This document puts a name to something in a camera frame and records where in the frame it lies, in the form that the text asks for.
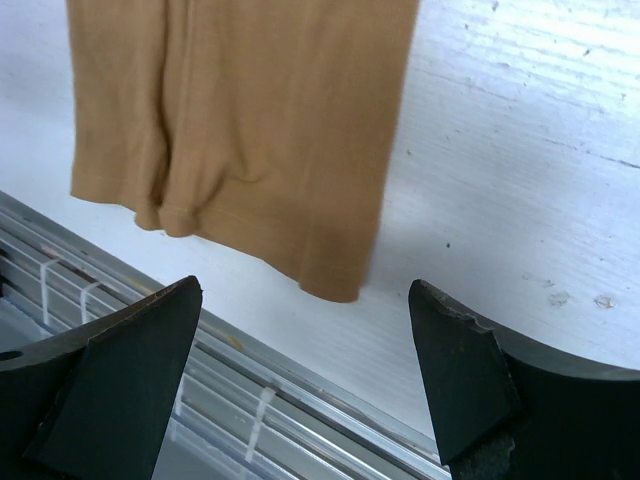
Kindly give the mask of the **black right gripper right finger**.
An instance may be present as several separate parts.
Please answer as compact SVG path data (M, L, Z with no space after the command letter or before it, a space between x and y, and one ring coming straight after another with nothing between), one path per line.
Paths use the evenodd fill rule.
M415 280L438 455L455 479L635 479L639 374L534 340Z

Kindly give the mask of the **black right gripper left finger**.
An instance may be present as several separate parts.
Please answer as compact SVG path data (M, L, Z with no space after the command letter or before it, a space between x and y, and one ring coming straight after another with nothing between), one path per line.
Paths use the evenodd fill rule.
M196 333L185 277L1 355L4 479L149 479Z

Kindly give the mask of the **tan tank top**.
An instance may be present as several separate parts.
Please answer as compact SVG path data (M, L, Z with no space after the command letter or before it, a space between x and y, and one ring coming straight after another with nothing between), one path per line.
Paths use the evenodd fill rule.
M74 197L256 257L368 273L415 1L70 1Z

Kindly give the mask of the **aluminium rail frame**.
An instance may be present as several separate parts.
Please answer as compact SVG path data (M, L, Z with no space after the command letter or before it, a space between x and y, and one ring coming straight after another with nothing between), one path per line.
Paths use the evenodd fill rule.
M76 327L157 281L1 198L1 345ZM230 479L445 479L434 442L203 312L169 425L170 461Z

